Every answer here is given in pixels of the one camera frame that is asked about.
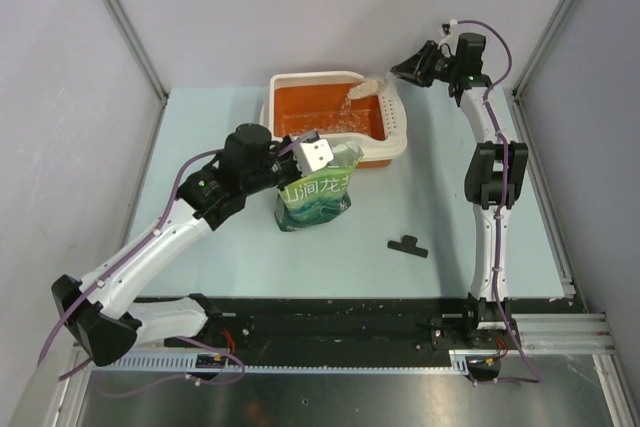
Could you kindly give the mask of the green litter bag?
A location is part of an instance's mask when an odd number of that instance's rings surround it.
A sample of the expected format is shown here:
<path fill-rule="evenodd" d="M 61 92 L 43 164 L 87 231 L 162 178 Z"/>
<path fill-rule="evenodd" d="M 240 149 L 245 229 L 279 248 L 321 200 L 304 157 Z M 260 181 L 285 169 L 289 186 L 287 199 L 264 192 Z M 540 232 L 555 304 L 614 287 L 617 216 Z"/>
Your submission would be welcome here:
<path fill-rule="evenodd" d="M 352 174 L 363 158 L 352 141 L 332 148 L 334 159 L 323 169 L 278 192 L 274 217 L 283 232 L 328 223 L 351 207 L 347 192 Z"/>

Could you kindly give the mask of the clear plastic scoop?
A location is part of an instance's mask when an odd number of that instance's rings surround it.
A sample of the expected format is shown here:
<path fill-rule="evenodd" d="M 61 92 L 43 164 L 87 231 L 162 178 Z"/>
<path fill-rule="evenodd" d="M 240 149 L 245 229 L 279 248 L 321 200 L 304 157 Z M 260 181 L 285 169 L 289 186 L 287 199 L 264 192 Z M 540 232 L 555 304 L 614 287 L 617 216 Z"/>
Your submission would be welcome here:
<path fill-rule="evenodd" d="M 394 75 L 391 72 L 359 79 L 350 87 L 346 98 L 353 101 L 379 96 L 385 92 L 388 85 L 393 82 L 393 79 Z"/>

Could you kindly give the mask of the orange and cream litter box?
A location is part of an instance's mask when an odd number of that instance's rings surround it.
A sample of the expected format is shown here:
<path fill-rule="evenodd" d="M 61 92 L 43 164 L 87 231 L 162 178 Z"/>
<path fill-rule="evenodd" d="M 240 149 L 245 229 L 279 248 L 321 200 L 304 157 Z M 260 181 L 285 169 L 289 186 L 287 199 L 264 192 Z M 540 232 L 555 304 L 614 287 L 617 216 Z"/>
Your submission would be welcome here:
<path fill-rule="evenodd" d="M 271 78 L 260 124 L 279 139 L 315 130 L 335 147 L 347 141 L 363 151 L 362 168 L 386 167 L 407 147 L 407 117 L 393 83 L 349 100 L 368 79 L 351 71 L 278 74 Z"/>

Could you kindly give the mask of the black bag clip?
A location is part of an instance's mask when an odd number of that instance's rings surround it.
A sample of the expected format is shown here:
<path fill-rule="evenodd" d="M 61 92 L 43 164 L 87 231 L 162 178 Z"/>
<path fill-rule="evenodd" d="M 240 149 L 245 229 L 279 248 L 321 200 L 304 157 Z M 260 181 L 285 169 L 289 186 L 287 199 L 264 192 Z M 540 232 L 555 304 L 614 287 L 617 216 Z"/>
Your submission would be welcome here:
<path fill-rule="evenodd" d="M 391 250 L 408 255 L 427 258 L 429 251 L 418 245 L 418 239 L 411 235 L 403 235 L 400 240 L 389 240 L 387 247 Z"/>

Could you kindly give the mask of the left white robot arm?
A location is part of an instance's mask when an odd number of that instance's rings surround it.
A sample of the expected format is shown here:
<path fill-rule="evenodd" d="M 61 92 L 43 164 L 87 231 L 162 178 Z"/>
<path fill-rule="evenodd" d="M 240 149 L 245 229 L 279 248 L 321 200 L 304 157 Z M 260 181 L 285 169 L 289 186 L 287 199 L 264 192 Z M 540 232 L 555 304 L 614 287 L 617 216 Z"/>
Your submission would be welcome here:
<path fill-rule="evenodd" d="M 227 136 L 223 148 L 197 155 L 199 169 L 189 172 L 193 162 L 187 160 L 164 210 L 136 240 L 82 278 L 63 275 L 53 283 L 56 326 L 67 328 L 99 367 L 158 340 L 214 344 L 221 323 L 203 295 L 140 303 L 139 294 L 180 253 L 243 210 L 249 196 L 283 189 L 306 175 L 302 147 L 317 138 L 309 132 L 276 141 L 266 127 L 246 123 Z"/>

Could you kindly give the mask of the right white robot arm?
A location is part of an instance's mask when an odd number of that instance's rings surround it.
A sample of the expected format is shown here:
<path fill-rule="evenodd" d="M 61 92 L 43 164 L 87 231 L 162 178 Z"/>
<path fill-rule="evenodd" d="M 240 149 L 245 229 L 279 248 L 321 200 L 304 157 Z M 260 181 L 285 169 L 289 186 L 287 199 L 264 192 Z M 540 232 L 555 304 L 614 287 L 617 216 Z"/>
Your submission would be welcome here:
<path fill-rule="evenodd" d="M 465 198 L 473 207 L 476 224 L 474 276 L 460 314 L 430 322 L 432 344 L 439 349 L 510 346 L 516 334 L 510 316 L 507 236 L 512 209 L 522 192 L 529 149 L 508 136 L 492 106 L 494 84 L 482 71 L 485 47 L 485 36 L 476 33 L 461 34 L 451 52 L 429 40 L 391 69 L 414 86 L 445 83 L 476 141 L 464 179 Z"/>

